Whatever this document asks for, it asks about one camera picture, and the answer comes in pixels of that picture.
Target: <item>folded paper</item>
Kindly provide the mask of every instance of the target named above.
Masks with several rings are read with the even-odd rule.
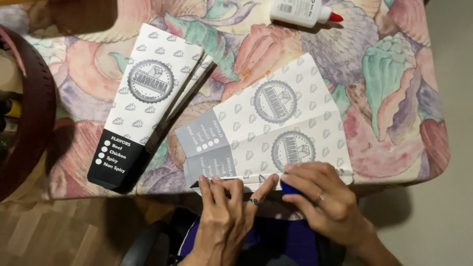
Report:
[[[108,189],[121,185],[142,158],[158,123],[176,96],[194,88],[212,58],[168,32],[143,24],[123,73],[94,154],[88,180]]]
[[[340,111],[307,53],[175,132],[196,191],[199,175],[240,178],[254,191],[284,165],[307,161],[353,179]]]

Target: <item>floral tablecloth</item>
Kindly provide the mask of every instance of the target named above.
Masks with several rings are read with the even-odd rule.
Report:
[[[70,0],[0,7],[58,89],[50,148],[6,200],[107,197],[87,171],[142,23],[201,45],[217,68],[131,195],[187,192],[174,128],[308,52],[339,107],[356,184],[435,178],[450,159],[422,0],[323,0],[340,24],[272,24],[271,0]]]

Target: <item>fingernail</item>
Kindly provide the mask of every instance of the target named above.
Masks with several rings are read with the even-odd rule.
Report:
[[[286,171],[286,172],[287,172],[287,171],[290,171],[293,167],[294,167],[294,166],[291,165],[291,164],[286,164],[286,165],[284,166],[284,171]]]

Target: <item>blue object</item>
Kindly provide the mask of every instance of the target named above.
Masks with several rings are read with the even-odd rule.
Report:
[[[289,186],[288,184],[284,183],[284,181],[281,180],[281,188],[284,191],[285,194],[299,194],[303,195],[302,192],[300,192],[298,189]]]

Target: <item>gray label panel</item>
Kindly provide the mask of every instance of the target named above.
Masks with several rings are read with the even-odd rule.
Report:
[[[187,158],[228,145],[228,140],[213,110],[196,117],[175,132]]]
[[[197,180],[199,175],[206,177],[236,177],[232,152],[229,146],[187,158],[186,180]]]

